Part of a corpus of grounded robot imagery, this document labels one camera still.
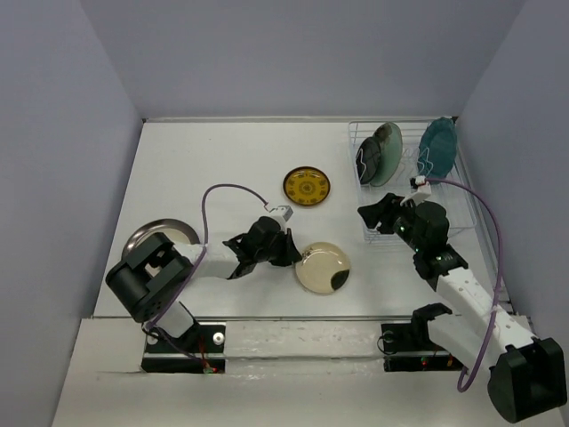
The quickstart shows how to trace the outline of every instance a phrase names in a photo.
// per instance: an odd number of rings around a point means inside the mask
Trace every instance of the dish rack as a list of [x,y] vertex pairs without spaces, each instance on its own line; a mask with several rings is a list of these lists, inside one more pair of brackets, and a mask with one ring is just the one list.
[[[399,167],[387,184],[374,187],[371,184],[361,185],[356,169],[356,156],[360,145],[365,138],[372,136],[373,132],[385,122],[350,122],[349,148],[352,159],[358,195],[358,205],[372,205],[380,201],[387,193],[403,196],[411,191],[409,180],[419,174],[428,174],[432,169],[429,162],[429,152],[419,152],[419,143],[429,121],[395,121],[401,128],[403,136],[403,156]],[[417,159],[426,158],[424,164],[417,165]],[[446,176],[447,180],[464,183],[456,165]],[[431,185],[432,196],[430,201],[439,203],[446,209],[446,216],[450,223],[449,237],[460,232],[472,229],[477,225],[477,217],[472,205],[470,195],[463,189],[448,184]],[[404,245],[405,243],[396,235],[380,234],[376,230],[369,230],[362,222],[365,242],[372,245]]]

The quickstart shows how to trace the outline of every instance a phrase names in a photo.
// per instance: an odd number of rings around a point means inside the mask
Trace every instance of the yellow plate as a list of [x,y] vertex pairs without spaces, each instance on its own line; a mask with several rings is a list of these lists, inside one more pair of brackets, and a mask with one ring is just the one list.
[[283,190],[297,205],[318,205],[330,194],[330,180],[324,172],[315,167],[297,167],[285,176]]

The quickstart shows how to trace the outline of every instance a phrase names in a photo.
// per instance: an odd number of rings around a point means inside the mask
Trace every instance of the green plate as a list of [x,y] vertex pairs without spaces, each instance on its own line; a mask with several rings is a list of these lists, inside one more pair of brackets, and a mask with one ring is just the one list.
[[373,187],[381,187],[388,183],[397,171],[403,156],[403,135],[401,129],[393,122],[386,122],[381,127],[387,127],[386,136],[381,142],[381,160],[377,173],[370,182]]

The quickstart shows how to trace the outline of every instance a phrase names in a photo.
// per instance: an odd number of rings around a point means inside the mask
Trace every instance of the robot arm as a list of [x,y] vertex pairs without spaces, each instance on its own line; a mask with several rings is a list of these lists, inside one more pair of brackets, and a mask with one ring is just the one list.
[[436,344],[472,368],[495,311],[495,326],[481,367],[488,394],[501,414],[517,423],[567,402],[563,351],[551,338],[540,340],[520,326],[478,283],[467,262],[448,244],[446,210],[425,201],[430,186],[424,177],[412,180],[408,197],[387,194],[375,205],[358,209],[366,227],[397,234],[415,252],[413,263],[421,278],[452,305],[417,309],[406,339],[418,346]]
[[160,319],[155,326],[165,331],[181,348],[193,344],[199,324],[189,310],[176,300],[162,313],[192,278],[241,278],[251,273],[257,263],[270,262],[285,267],[301,260],[286,222],[292,216],[290,206],[268,208],[246,233],[222,243],[210,243],[201,261],[204,245],[173,243],[156,233],[133,249],[112,268],[105,281],[137,323]]

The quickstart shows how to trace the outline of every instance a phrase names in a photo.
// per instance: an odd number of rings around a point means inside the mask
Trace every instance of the gray wall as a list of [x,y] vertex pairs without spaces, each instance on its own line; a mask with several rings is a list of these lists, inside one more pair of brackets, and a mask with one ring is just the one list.
[[459,120],[474,184],[504,228],[513,303],[563,346],[566,361],[568,17],[566,0],[529,0]]
[[44,427],[102,278],[140,119],[78,0],[2,6],[0,424]]
[[82,0],[144,117],[458,114],[524,0]]

